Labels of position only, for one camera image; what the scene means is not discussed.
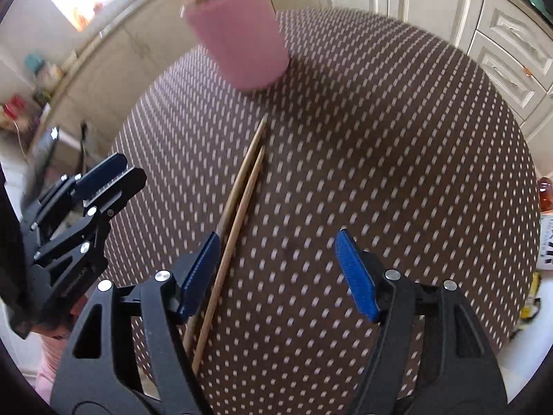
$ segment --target round table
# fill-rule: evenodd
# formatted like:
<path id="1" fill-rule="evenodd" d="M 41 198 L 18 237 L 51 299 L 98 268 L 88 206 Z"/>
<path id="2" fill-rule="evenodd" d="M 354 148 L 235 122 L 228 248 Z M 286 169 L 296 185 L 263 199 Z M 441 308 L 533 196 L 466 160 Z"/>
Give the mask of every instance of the round table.
<path id="1" fill-rule="evenodd" d="M 351 10 L 278 13 L 290 66 L 240 93 L 202 47 L 140 98 L 114 144 L 146 188 L 112 222 L 106 277 L 142 282 L 197 251 L 267 114 L 266 161 L 199 381 L 217 414 L 344 413 L 375 340 L 334 255 L 347 227 L 410 279 L 452 279 L 495 351 L 536 262 L 533 162 L 515 118 L 464 53 Z M 402 395 L 413 389 L 416 321 Z M 140 364 L 149 372 L 142 335 Z"/>

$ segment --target pink clothing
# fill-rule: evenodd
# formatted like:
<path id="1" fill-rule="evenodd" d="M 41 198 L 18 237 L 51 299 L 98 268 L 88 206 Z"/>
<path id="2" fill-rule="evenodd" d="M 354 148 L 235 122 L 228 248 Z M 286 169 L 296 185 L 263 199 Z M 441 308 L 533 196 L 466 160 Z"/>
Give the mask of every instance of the pink clothing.
<path id="1" fill-rule="evenodd" d="M 60 364 L 67 340 L 55 340 L 44 335 L 41 337 L 43 357 L 37 372 L 35 390 L 43 400 L 50 404 L 57 367 Z"/>

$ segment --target black mechanical arm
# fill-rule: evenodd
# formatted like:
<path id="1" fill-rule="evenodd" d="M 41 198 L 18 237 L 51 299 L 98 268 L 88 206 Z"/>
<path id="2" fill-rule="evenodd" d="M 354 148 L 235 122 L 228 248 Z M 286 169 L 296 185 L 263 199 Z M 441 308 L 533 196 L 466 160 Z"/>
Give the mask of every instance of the black mechanical arm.
<path id="1" fill-rule="evenodd" d="M 21 222 L 26 284 L 8 301 L 12 328 L 21 336 L 34 325 L 69 325 L 70 308 L 107 267 L 103 244 L 109 220 L 142 189 L 146 176 L 140 169 L 123 172 L 122 155 L 99 167 L 80 179 L 60 181 Z M 90 199 L 83 219 L 52 237 L 63 214 L 81 199 Z M 60 415 L 212 415 L 177 325 L 201 304 L 220 253 L 220 239 L 211 233 L 199 253 L 181 256 L 171 270 L 159 270 L 142 284 L 117 288 L 102 281 L 73 327 L 54 384 L 52 408 Z M 504 412 L 507 397 L 496 358 L 455 282 L 446 280 L 437 287 L 414 283 L 361 251 L 345 230 L 336 236 L 336 256 L 358 310 L 379 324 L 377 343 L 348 415 Z M 397 399 L 414 317 L 419 315 L 425 316 L 425 332 L 415 391 Z M 133 352 L 133 316 L 143 320 L 160 400 L 142 391 Z"/>

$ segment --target pink cup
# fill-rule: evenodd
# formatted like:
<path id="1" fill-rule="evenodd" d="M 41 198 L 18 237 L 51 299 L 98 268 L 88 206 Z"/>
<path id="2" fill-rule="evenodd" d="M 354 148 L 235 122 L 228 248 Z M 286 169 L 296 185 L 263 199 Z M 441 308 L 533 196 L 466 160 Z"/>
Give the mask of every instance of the pink cup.
<path id="1" fill-rule="evenodd" d="M 286 71 L 288 51 L 270 0 L 208 0 L 182 16 L 234 88 L 262 89 Z"/>

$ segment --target wooden utensil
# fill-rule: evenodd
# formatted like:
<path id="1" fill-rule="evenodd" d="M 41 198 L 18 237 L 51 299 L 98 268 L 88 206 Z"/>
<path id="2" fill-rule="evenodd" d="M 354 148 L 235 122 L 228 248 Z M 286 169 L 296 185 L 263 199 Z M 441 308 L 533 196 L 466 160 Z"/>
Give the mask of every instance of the wooden utensil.
<path id="1" fill-rule="evenodd" d="M 204 349 L 207 343 L 207 337 L 209 335 L 209 330 L 211 329 L 211 322 L 215 315 L 215 310 L 217 309 L 217 301 L 219 299 L 219 296 L 221 295 L 223 284 L 225 284 L 225 278 L 228 273 L 232 254 L 234 252 L 234 247 L 236 246 L 238 235 L 240 234 L 240 229 L 242 228 L 242 223 L 244 222 L 245 213 L 248 209 L 248 204 L 250 203 L 250 199 L 255 189 L 255 184 L 257 182 L 257 177 L 259 176 L 259 172 L 261 170 L 264 156 L 265 156 L 265 147 L 261 147 L 261 150 L 259 151 L 259 154 L 257 155 L 257 159 L 253 166 L 252 174 L 250 175 L 250 178 L 248 178 L 248 184 L 245 187 L 244 195 L 242 196 L 240 205 L 238 206 L 236 218 L 234 219 L 234 222 L 232 224 L 231 233 L 229 235 L 227 245 L 225 246 L 225 250 L 223 252 L 221 265 L 219 266 L 219 270 L 217 271 L 217 276 L 215 277 L 215 285 L 214 285 L 213 291 L 211 292 L 211 296 L 209 297 L 209 303 L 207 305 L 204 322 L 202 324 L 202 329 L 200 331 L 198 344 L 196 345 L 194 360 L 192 362 L 192 370 L 195 375 L 197 375 L 198 369 L 200 369 L 200 363 L 202 361 L 202 356 L 204 354 Z"/>
<path id="2" fill-rule="evenodd" d="M 228 226 L 234 214 L 234 210 L 236 209 L 236 205 L 238 204 L 238 197 L 240 196 L 242 187 L 244 186 L 248 178 L 248 172 L 250 170 L 252 162 L 256 158 L 255 153 L 257 151 L 257 147 L 259 146 L 259 142 L 261 141 L 261 138 L 265 133 L 266 124 L 267 116 L 264 116 L 259 123 L 257 130 L 255 131 L 252 142 L 248 147 L 248 151 L 246 151 L 244 160 L 242 161 L 238 174 L 236 175 L 236 179 L 234 180 L 231 192 L 228 195 L 227 203 L 225 205 L 225 208 L 223 209 L 223 214 L 221 215 L 219 223 L 217 224 L 217 227 L 215 229 L 215 233 L 217 233 L 221 241 L 223 240 L 223 237 L 228 230 Z M 184 351 L 186 351 L 186 354 L 188 356 L 190 356 L 192 342 L 194 340 L 194 332 L 196 331 L 196 324 L 197 315 L 191 316 L 186 323 L 186 332 L 184 333 L 184 337 L 182 339 L 182 345 L 184 346 Z"/>

